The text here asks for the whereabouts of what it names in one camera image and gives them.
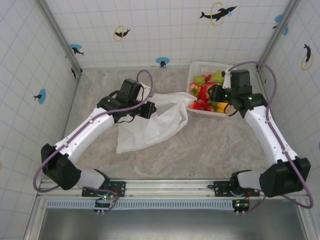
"white plastic bag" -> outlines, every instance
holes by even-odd
[[[187,125],[187,106],[196,98],[185,92],[177,92],[155,93],[149,100],[157,108],[150,119],[136,117],[133,122],[118,124],[117,154],[144,149],[175,135]],[[130,116],[124,118],[125,121],[130,119]]]

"plastic basket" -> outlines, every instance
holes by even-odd
[[[228,68],[231,68],[232,65],[223,64],[223,63],[215,63],[215,62],[207,62],[207,61],[194,61],[190,65],[189,76],[188,76],[188,83],[186,86],[186,92],[189,94],[189,86],[194,81],[195,76],[201,76],[202,74],[209,75],[213,74],[216,71],[225,71]],[[225,115],[223,112],[214,112],[214,111],[204,111],[204,110],[196,110],[187,107],[186,108],[190,112],[198,113],[198,114],[205,114],[215,117],[222,117],[227,118],[228,116]]]

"tiled wall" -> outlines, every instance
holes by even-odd
[[[0,2],[0,239],[21,239],[40,149],[60,139],[76,80],[34,0]],[[43,104],[34,100],[46,90]]]
[[[83,68],[258,60],[290,0],[47,0]],[[236,8],[218,20],[200,18]],[[114,32],[130,31],[122,39]]]
[[[311,48],[307,63],[305,44]],[[275,121],[299,156],[307,157],[311,162],[308,183],[320,224],[319,0],[302,1],[289,23],[288,35],[281,38],[267,63],[278,78],[272,107]],[[274,89],[270,76],[265,87],[270,96]]]

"floor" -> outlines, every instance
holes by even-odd
[[[297,207],[285,200],[269,199],[263,207],[245,216],[204,209],[112,210],[106,215],[96,215],[93,210],[48,209],[39,239],[306,240],[307,237]]]
[[[188,67],[147,68],[156,93],[185,92]],[[84,70],[66,126],[65,136],[84,121],[101,98],[119,90],[124,79],[135,79],[140,68]],[[149,85],[148,75],[141,82]],[[253,91],[257,80],[251,75]],[[103,132],[82,154],[77,166],[96,168],[110,178],[229,178],[240,170],[264,171],[267,159],[250,126],[239,114],[226,119],[189,112],[188,124],[170,139],[142,150],[117,154],[118,127]]]

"marble floor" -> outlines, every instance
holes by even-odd
[[[101,98],[120,89],[126,78],[136,79],[141,68],[84,70],[80,79],[65,136],[82,123]],[[147,68],[156,92],[184,92],[189,68]],[[142,73],[139,80],[149,85]],[[257,92],[254,76],[253,91]],[[240,170],[264,171],[267,159],[250,126],[240,114],[226,119],[188,112],[188,124],[175,136],[142,150],[116,153],[118,127],[103,132],[83,152],[77,166],[96,168],[110,178],[216,179],[229,178]]]

